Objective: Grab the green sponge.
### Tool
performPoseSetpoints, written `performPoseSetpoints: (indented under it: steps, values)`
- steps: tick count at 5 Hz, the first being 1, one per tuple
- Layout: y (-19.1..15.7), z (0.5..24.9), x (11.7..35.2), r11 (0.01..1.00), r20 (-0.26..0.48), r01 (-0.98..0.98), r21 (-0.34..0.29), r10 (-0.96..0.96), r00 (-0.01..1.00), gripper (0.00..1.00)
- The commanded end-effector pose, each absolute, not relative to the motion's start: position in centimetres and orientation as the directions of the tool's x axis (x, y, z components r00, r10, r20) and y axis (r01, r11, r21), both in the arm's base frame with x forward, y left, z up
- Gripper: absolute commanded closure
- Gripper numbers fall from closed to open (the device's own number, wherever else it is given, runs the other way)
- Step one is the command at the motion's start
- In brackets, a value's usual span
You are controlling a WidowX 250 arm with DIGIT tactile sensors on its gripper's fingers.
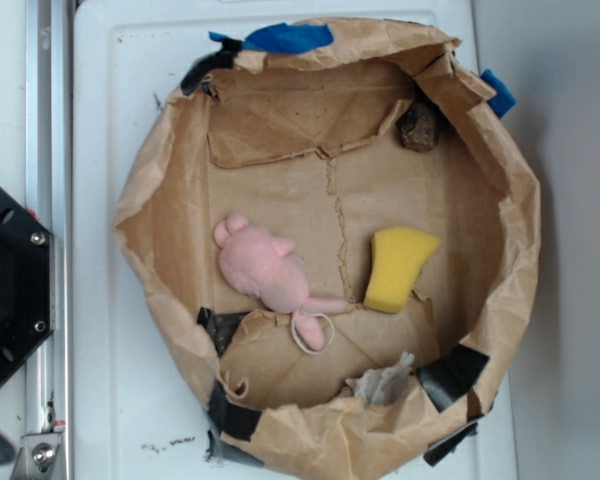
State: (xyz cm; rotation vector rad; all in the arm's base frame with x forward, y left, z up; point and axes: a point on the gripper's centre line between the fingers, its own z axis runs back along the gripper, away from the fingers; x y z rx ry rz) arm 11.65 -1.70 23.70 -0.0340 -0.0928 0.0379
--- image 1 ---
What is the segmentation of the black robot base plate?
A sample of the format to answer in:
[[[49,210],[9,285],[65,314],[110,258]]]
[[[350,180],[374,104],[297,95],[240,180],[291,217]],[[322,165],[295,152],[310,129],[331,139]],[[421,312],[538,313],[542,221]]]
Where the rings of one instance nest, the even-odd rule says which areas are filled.
[[[0,187],[0,388],[51,334],[52,239]]]

